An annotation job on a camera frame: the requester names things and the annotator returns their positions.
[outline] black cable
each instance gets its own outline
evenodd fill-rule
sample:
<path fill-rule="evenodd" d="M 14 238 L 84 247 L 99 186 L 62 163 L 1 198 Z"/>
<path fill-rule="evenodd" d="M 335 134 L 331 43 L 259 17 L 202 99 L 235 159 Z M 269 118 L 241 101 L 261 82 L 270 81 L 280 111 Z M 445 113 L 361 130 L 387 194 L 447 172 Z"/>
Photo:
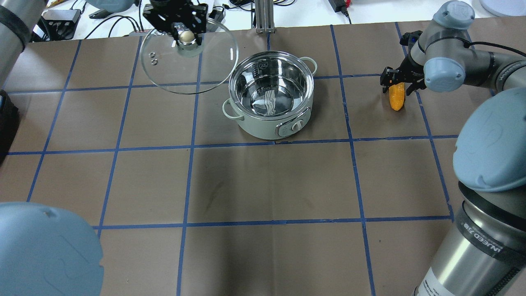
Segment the black cable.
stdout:
<path fill-rule="evenodd" d="M 136 25 L 136 26 L 134 26 L 134 27 L 137 27 L 137 29 L 136 29 L 135 31 L 138 32 L 139 29 L 140 29 L 140 26 L 139 26 L 139 23 L 137 22 L 137 20 L 134 19 L 134 18 L 131 17 L 131 16 L 126 16 L 126 18 L 128 18 L 128 19 L 130 19 L 131 21 L 134 21 L 134 22 L 135 22 L 135 25 Z"/>
<path fill-rule="evenodd" d="M 75 7 L 75 4 L 77 4 L 78 0 L 75 0 L 75 2 L 73 2 L 73 5 L 69 8 L 69 10 L 72 10 L 73 7 Z"/>
<path fill-rule="evenodd" d="M 503 50 L 511 51 L 511 52 L 516 53 L 516 54 L 519 54 L 519 55 L 522 55 L 522 56 L 526 56 L 526 53 L 524 53 L 524 52 L 522 52 L 520 50 L 516 50 L 515 48 L 512 48 L 512 47 L 508 47 L 508 46 L 505 46 L 505 45 L 500 45 L 500 44 L 497 44 L 497 43 L 491 43 L 491 42 L 484 42 L 484 41 L 464 42 L 464 47 L 465 48 L 469 48 L 471 45 L 477 45 L 477 44 L 493 46 L 493 47 L 497 47 L 497 48 L 502 48 Z"/>
<path fill-rule="evenodd" d="M 83 14 L 84 11 L 86 10 L 86 4 L 88 4 L 88 3 L 84 2 L 84 6 L 82 6 L 82 10 L 80 11 L 80 14 Z"/>
<path fill-rule="evenodd" d="M 277 5 L 277 6 L 289 6 L 289 5 L 294 4 L 294 2 L 296 2 L 296 0 L 292 0 L 292 2 L 290 2 L 290 3 L 283 4 L 286 1 L 287 0 L 277 0 L 277 1 L 274 1 L 274 5 Z"/>
<path fill-rule="evenodd" d="M 347 19 L 349 20 L 349 24 L 352 25 L 351 17 L 349 16 L 349 12 L 347 11 L 346 7 L 341 8 L 341 13 L 343 13 L 343 15 L 347 17 Z"/>
<path fill-rule="evenodd" d="M 254 2 L 250 3 L 250 22 L 251 22 L 251 26 L 252 28 L 255 28 L 256 27 L 256 16 L 255 16 L 255 9 L 252 9 L 254 8 Z"/>
<path fill-rule="evenodd" d="M 106 23 L 108 20 L 110 20 L 110 19 L 112 19 L 112 18 L 114 18 L 114 17 L 123 17 L 123 16 L 124 16 L 124 15 L 112 15 L 112 16 L 110 16 L 110 17 L 104 19 L 100 24 L 98 24 L 97 26 L 95 26 L 95 28 L 93 28 L 93 30 L 92 30 L 91 32 L 89 32 L 89 34 L 88 34 L 86 37 L 84 37 L 84 39 L 88 39 L 88 37 L 90 37 L 90 36 L 93 34 L 93 32 L 94 32 L 95 30 L 97 30 L 102 24 Z M 133 19 L 132 17 L 126 16 L 126 18 L 128 18 L 128 20 L 129 20 L 130 22 L 132 22 L 132 21 L 129 19 L 129 18 Z"/>
<path fill-rule="evenodd" d="M 134 28 L 134 32 L 137 31 L 136 28 L 135 28 L 135 26 L 133 25 L 133 22 L 132 22 L 130 19 L 128 19 L 126 16 L 122 16 L 122 17 L 120 17 L 118 20 L 116 20 L 116 21 L 113 23 L 113 26 L 109 29 L 108 37 L 111 37 L 111 35 L 112 35 L 112 31 L 113 31 L 113 28 L 115 28 L 115 25 L 117 25 L 117 23 L 118 23 L 121 19 L 127 19 L 127 20 L 132 24 L 132 26 L 133 26 L 133 28 Z"/>
<path fill-rule="evenodd" d="M 142 3 L 143 3 L 143 0 L 140 0 L 139 1 L 139 24 L 140 24 L 140 30 L 144 31 L 143 21 L 140 19 L 140 6 L 141 6 Z"/>
<path fill-rule="evenodd" d="M 244 10 L 244 11 L 249 11 L 249 12 L 251 12 L 252 9 L 245 9 L 245 8 L 243 8 L 242 6 L 245 6 L 245 5 L 248 5 L 248 4 L 250 4 L 250 6 L 252 6 L 252 3 L 253 3 L 253 2 L 254 2 L 254 0 L 250 0 L 250 2 L 248 2 L 248 3 L 244 3 L 244 4 L 241 4 L 241 5 L 236 5 L 236 6 L 232 6 L 232 7 L 228 6 L 227 4 L 223 4 L 223 7 L 224 7 L 225 9 L 241 8 L 241 9 Z"/>

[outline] orange object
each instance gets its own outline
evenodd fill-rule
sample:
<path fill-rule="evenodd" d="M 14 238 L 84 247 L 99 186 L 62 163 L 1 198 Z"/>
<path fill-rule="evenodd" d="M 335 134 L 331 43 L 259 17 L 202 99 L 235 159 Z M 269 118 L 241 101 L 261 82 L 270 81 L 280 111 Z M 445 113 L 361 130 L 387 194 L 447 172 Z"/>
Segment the orange object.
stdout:
<path fill-rule="evenodd" d="M 58 4 L 60 4 L 60 3 L 64 3 L 64 2 L 66 2 L 66 1 L 67 1 L 67 0 L 55 0 L 55 1 L 51 2 L 51 3 L 49 3 L 49 4 L 47 5 L 47 8 L 51 8 L 51 7 L 57 6 Z"/>
<path fill-rule="evenodd" d="M 391 108 L 395 111 L 402 109 L 403 103 L 406 100 L 406 88 L 403 82 L 389 87 L 389 103 Z"/>

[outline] cable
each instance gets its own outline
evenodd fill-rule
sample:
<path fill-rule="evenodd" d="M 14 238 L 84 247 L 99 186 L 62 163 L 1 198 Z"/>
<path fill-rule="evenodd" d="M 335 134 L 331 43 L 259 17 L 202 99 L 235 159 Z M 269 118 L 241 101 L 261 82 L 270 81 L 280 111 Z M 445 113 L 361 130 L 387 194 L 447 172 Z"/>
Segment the cable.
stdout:
<path fill-rule="evenodd" d="M 254 7 L 254 2 L 250 3 L 250 22 L 251 22 L 251 26 L 252 28 L 255 28 L 256 27 L 256 10 L 255 9 L 252 9 Z"/>
<path fill-rule="evenodd" d="M 505 45 L 500 45 L 500 44 L 497 44 L 497 43 L 484 42 L 484 41 L 477 41 L 477 42 L 465 42 L 464 41 L 464 47 L 465 48 L 469 48 L 471 45 L 477 45 L 477 44 L 493 46 L 493 47 L 497 47 L 497 48 L 502 48 L 503 50 L 511 51 L 511 52 L 516 53 L 516 54 L 519 54 L 519 55 L 522 55 L 522 56 L 526 56 L 526 53 L 524 53 L 524 52 L 522 52 L 520 50 L 516 50 L 515 48 L 508 47 L 508 46 L 505 46 Z"/>
<path fill-rule="evenodd" d="M 274 5 L 277 5 L 277 6 L 289 6 L 289 5 L 294 4 L 294 2 L 296 2 L 296 0 L 292 0 L 292 2 L 290 2 L 290 3 L 282 4 L 282 3 L 285 3 L 286 1 L 287 0 L 275 0 L 274 1 Z"/>
<path fill-rule="evenodd" d="M 80 11 L 80 14 L 83 14 L 84 11 L 86 10 L 86 4 L 88 4 L 88 3 L 84 2 L 84 6 L 82 6 L 82 10 Z"/>
<path fill-rule="evenodd" d="M 106 23 L 108 20 L 110 20 L 110 19 L 112 19 L 114 17 L 123 17 L 123 16 L 124 15 L 112 15 L 109 18 L 104 19 L 100 24 L 95 26 L 95 28 L 93 28 L 93 30 L 91 32 L 89 32 L 89 34 L 86 37 L 84 37 L 84 39 L 88 39 L 88 37 L 90 37 L 95 30 L 97 30 L 102 24 Z M 132 17 L 126 16 L 126 18 L 133 24 L 133 22 L 130 20 L 130 18 L 133 19 Z M 133 25 L 133 28 L 134 28 L 134 31 L 137 31 L 137 28 L 135 27 L 135 24 Z"/>
<path fill-rule="evenodd" d="M 118 20 L 116 20 L 116 21 L 113 23 L 113 26 L 109 29 L 108 37 L 111 37 L 111 35 L 112 35 L 112 31 L 113 31 L 113 28 L 115 28 L 115 25 L 117 25 L 117 23 L 118 23 L 121 19 L 127 19 L 127 20 L 132 24 L 133 29 L 134 29 L 133 31 L 134 31 L 134 32 L 137 31 L 136 28 L 135 28 L 135 25 L 133 25 L 133 22 L 132 22 L 129 18 L 127 18 L 126 16 L 122 16 L 122 17 L 120 17 Z"/>
<path fill-rule="evenodd" d="M 75 4 L 77 4 L 78 0 L 75 0 L 75 2 L 73 2 L 73 5 L 69 8 L 69 10 L 73 10 L 73 7 L 75 7 Z M 82 9 L 80 10 L 80 14 L 83 14 L 84 11 L 86 10 L 86 4 L 88 4 L 87 2 L 84 2 L 84 5 L 82 6 Z"/>
<path fill-rule="evenodd" d="M 75 6 L 75 4 L 77 4 L 78 0 L 75 0 L 75 2 L 73 2 L 73 5 L 69 8 L 69 10 L 72 10 L 73 7 Z"/>
<path fill-rule="evenodd" d="M 140 24 L 140 30 L 144 31 L 143 21 L 140 19 L 140 6 L 141 6 L 142 3 L 143 3 L 143 0 L 140 0 L 139 1 L 139 24 Z"/>
<path fill-rule="evenodd" d="M 244 11 L 251 12 L 252 9 L 245 9 L 245 8 L 243 8 L 242 6 L 245 6 L 245 5 L 248 5 L 248 4 L 252 5 L 253 2 L 254 2 L 254 0 L 250 0 L 250 1 L 247 2 L 247 3 L 243 3 L 243 4 L 241 4 L 241 5 L 236 5 L 236 6 L 232 6 L 232 7 L 230 7 L 230 6 L 227 5 L 227 4 L 223 4 L 223 7 L 224 7 L 225 9 L 241 8 L 241 9 L 244 10 Z"/>

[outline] black device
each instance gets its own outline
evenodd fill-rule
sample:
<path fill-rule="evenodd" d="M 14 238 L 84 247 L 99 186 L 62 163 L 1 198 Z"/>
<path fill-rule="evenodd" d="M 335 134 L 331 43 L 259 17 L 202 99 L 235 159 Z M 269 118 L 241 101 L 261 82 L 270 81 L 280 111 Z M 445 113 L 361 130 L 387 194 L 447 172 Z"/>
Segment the black device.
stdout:
<path fill-rule="evenodd" d="M 216 6 L 212 9 L 212 12 L 210 12 L 210 14 L 208 15 L 208 18 L 211 18 L 213 20 L 215 20 L 216 22 L 220 23 L 223 21 L 223 19 L 225 19 L 225 8 L 222 7 L 222 6 Z M 216 25 L 213 25 L 213 26 L 209 26 L 207 28 L 207 31 L 209 32 L 215 32 L 217 30 L 218 26 Z"/>
<path fill-rule="evenodd" d="M 105 9 L 99 9 L 96 12 L 90 14 L 89 18 L 91 18 L 91 19 L 102 19 L 102 18 L 107 18 L 107 17 L 109 17 L 112 14 L 113 14 L 113 12 L 109 12 L 109 11 L 107 11 Z"/>
<path fill-rule="evenodd" d="M 202 34 L 206 32 L 208 5 L 194 5 L 191 0 L 151 0 L 146 4 L 143 16 L 160 32 L 169 33 L 179 40 L 178 23 L 193 32 L 196 42 L 201 45 Z"/>
<path fill-rule="evenodd" d="M 351 23 L 351 18 L 349 17 L 349 12 L 347 11 L 347 3 L 345 0 L 329 0 L 329 3 L 334 12 L 341 12 L 344 16 L 347 17 L 349 23 Z"/>
<path fill-rule="evenodd" d="M 75 35 L 80 15 L 80 9 L 50 9 L 42 17 L 45 29 L 53 30 L 58 40 L 70 40 Z"/>
<path fill-rule="evenodd" d="M 0 90 L 0 164 L 9 152 L 18 125 L 18 108 L 11 102 L 7 93 Z"/>

